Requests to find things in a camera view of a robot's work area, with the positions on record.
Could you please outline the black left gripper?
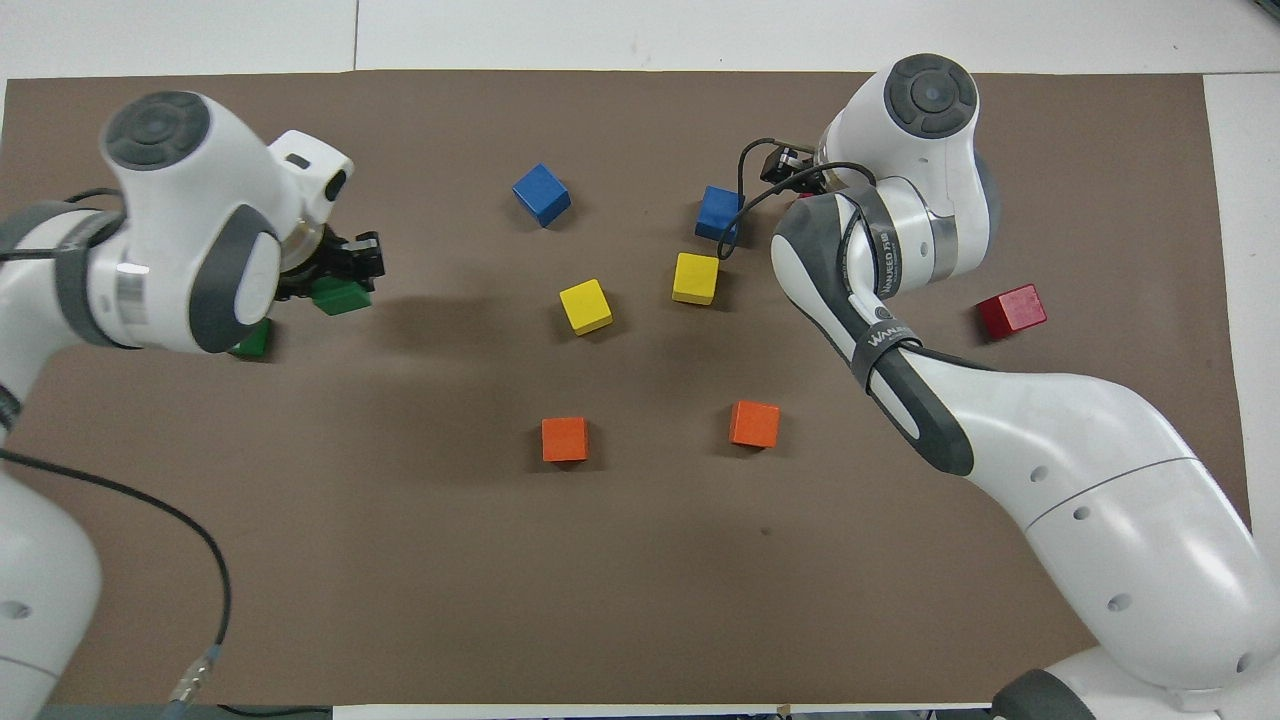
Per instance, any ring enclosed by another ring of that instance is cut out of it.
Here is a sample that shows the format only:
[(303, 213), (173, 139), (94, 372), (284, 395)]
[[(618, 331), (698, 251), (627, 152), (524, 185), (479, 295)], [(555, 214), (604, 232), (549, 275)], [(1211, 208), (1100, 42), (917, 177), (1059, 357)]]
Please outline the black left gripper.
[(346, 241), (332, 228), (324, 228), (315, 250), (298, 266), (279, 277), (276, 301), (307, 299), (319, 281), (353, 279), (358, 283), (372, 283), (385, 273), (381, 238), (378, 232), (365, 232)]

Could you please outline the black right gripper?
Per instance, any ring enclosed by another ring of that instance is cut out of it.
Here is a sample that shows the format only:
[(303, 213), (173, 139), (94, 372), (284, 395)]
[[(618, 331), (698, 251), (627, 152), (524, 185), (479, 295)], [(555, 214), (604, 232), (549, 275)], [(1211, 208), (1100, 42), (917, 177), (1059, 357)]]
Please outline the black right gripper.
[(813, 161), (803, 161), (803, 155), (790, 146), (774, 146), (765, 156), (760, 170), (760, 181), (778, 184), (790, 178), (790, 190), (801, 196), (815, 196), (829, 192), (826, 170)]

